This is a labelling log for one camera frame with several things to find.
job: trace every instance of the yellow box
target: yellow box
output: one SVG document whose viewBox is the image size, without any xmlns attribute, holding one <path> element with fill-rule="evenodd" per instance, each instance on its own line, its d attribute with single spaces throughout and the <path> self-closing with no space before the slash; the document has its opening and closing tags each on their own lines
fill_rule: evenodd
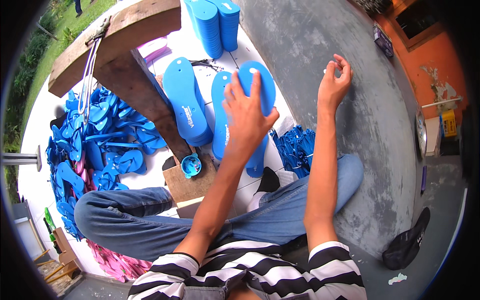
<svg viewBox="0 0 480 300">
<path fill-rule="evenodd" d="M 453 109 L 443 112 L 441 119 L 444 137 L 456 136 L 456 122 Z"/>
</svg>

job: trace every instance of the window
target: window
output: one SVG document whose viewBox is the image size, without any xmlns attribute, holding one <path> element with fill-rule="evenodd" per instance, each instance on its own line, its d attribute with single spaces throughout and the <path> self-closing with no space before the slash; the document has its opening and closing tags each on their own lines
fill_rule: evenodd
<svg viewBox="0 0 480 300">
<path fill-rule="evenodd" d="M 425 0 L 418 0 L 402 11 L 396 22 L 409 39 L 429 28 L 437 22 Z"/>
<path fill-rule="evenodd" d="M 426 0 L 399 2 L 399 5 L 387 13 L 387 18 L 409 52 L 443 31 L 438 17 Z"/>
</svg>

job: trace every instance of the knee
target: knee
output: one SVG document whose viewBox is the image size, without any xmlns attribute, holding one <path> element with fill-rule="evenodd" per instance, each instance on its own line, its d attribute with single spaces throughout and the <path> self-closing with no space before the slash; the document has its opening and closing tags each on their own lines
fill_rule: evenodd
<svg viewBox="0 0 480 300">
<path fill-rule="evenodd" d="M 339 169 L 342 168 L 342 177 L 347 179 L 347 182 L 356 190 L 363 181 L 363 163 L 360 158 L 352 154 L 345 154 L 338 160 L 338 166 Z"/>
<path fill-rule="evenodd" d="M 80 197 L 73 211 L 78 229 L 86 235 L 87 238 L 91 232 L 94 232 L 92 227 L 94 226 L 94 219 L 98 215 L 99 207 L 93 205 L 93 200 L 96 198 L 95 193 L 98 192 L 91 191 Z"/>
</svg>

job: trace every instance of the striped shirt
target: striped shirt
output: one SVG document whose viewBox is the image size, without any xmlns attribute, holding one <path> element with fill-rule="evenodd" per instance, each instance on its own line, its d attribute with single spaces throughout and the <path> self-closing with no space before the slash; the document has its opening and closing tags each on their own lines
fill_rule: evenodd
<svg viewBox="0 0 480 300">
<path fill-rule="evenodd" d="M 241 281 L 264 300 L 367 299 L 346 245 L 328 241 L 315 247 L 309 271 L 282 260 L 280 253 L 277 244 L 242 240 L 208 252 L 201 266 L 186 253 L 166 254 L 134 282 L 128 299 L 223 300 Z"/>
</svg>

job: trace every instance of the orange wall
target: orange wall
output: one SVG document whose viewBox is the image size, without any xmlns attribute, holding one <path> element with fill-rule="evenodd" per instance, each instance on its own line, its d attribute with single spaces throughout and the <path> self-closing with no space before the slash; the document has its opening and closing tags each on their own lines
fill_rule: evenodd
<svg viewBox="0 0 480 300">
<path fill-rule="evenodd" d="M 456 51 L 446 32 L 442 32 L 411 52 L 402 43 L 392 25 L 382 15 L 375 20 L 392 39 L 395 55 L 403 65 L 410 84 L 420 106 L 440 101 L 463 97 L 463 101 L 448 103 L 455 108 L 457 124 L 462 121 L 461 110 L 467 106 L 467 93 L 463 71 Z M 423 109 L 426 119 L 438 116 L 437 106 Z"/>
</svg>

